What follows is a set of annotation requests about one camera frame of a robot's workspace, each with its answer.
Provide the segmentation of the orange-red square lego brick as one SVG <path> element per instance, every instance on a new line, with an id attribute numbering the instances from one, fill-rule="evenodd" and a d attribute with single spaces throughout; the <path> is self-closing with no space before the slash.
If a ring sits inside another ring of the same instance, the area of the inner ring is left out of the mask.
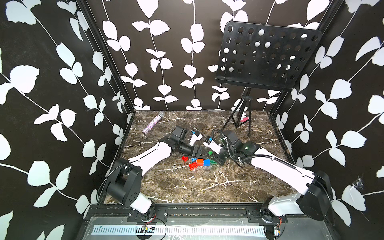
<path id="1" fill-rule="evenodd" d="M 197 159 L 197 165 L 203 166 L 204 165 L 204 159 Z"/>

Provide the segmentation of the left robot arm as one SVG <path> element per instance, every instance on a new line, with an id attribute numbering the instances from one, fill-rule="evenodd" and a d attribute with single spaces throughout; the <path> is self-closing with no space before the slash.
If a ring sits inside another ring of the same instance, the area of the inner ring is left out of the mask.
<path id="1" fill-rule="evenodd" d="M 176 126 L 173 132 L 161 138 L 152 148 L 131 159 L 115 161 L 101 191 L 112 196 L 125 207 L 130 207 L 146 218 L 155 215 L 155 204 L 141 193 L 142 177 L 160 161 L 179 152 L 191 156 L 194 146 L 186 141 L 188 130 Z"/>

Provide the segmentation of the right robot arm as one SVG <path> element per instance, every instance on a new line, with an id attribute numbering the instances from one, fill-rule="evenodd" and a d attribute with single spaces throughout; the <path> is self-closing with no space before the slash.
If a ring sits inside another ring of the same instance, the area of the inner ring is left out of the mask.
<path id="1" fill-rule="evenodd" d="M 297 191 L 285 197 L 268 198 L 259 213 L 265 222 L 271 223 L 274 218 L 285 215 L 305 215 L 316 221 L 327 217 L 333 193 L 326 173 L 297 167 L 252 141 L 242 143 L 232 131 L 213 129 L 204 145 L 215 153 L 217 162 L 232 160 L 240 167 L 251 165 L 272 174 Z"/>

